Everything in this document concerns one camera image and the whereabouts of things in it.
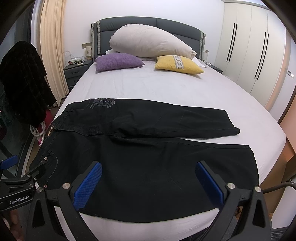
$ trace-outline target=jeans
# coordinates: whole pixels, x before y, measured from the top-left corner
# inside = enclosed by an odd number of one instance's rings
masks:
[[[258,185],[249,146],[176,138],[238,133],[224,110],[90,99],[69,104],[54,120],[30,169],[47,157],[39,185],[56,189],[98,161],[102,177],[80,212],[125,222],[171,220],[214,208],[195,176],[198,161],[239,188]]]

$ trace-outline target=person's hand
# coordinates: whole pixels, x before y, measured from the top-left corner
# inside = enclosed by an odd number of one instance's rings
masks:
[[[16,209],[9,212],[9,218],[12,223],[11,226],[9,226],[9,223],[6,220],[5,223],[7,227],[10,228],[10,232],[16,238],[17,241],[24,241],[24,233],[20,225],[19,215]]]

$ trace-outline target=mattress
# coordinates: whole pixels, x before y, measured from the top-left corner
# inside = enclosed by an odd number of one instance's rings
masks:
[[[156,70],[154,60],[141,60],[145,63],[143,67],[97,74],[94,63],[65,99],[56,117],[67,104],[90,98],[146,99],[222,109],[228,113],[234,126],[240,129],[239,135],[190,140],[249,145],[257,162],[259,182],[262,183],[286,142],[283,130],[268,111],[236,83],[210,67],[203,68],[205,72],[202,74],[190,75]],[[75,240],[58,207],[56,211],[67,238]],[[81,216],[100,241],[178,241],[208,227],[217,213],[218,209],[213,209],[156,223],[125,223],[85,214]]]

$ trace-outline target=wardrobe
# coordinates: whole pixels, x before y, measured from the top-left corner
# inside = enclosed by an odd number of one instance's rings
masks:
[[[286,28],[265,8],[225,3],[215,66],[266,106],[283,65]]]

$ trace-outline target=nightstand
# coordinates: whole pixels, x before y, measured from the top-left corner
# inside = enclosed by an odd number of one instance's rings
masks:
[[[86,60],[82,65],[77,66],[77,64],[69,64],[64,68],[64,73],[69,88],[69,92],[76,85],[81,76],[87,71],[87,69],[92,65],[93,61]]]
[[[204,62],[207,66],[211,67],[212,69],[216,70],[217,72],[219,72],[220,74],[223,73],[223,71],[219,68],[217,68],[216,66],[212,65],[211,63],[209,62]]]

